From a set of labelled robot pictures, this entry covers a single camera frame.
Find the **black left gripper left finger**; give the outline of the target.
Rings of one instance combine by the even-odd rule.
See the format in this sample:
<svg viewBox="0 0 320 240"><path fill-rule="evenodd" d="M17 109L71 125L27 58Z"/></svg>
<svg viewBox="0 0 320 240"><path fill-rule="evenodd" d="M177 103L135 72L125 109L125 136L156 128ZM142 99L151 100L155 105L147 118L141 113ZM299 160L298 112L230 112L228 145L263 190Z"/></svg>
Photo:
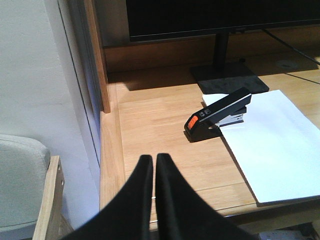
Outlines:
<svg viewBox="0 0 320 240"><path fill-rule="evenodd" d="M148 240L153 192L153 160L141 155L115 197L65 240Z"/></svg>

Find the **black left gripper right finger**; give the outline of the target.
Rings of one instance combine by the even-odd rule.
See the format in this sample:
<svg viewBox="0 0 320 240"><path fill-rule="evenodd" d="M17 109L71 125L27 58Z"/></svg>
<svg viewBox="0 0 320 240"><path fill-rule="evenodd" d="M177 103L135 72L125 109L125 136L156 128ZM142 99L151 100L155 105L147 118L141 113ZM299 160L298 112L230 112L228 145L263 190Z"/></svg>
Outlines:
<svg viewBox="0 0 320 240"><path fill-rule="evenodd" d="M188 184L168 153L156 159L155 204L162 240L251 240Z"/></svg>

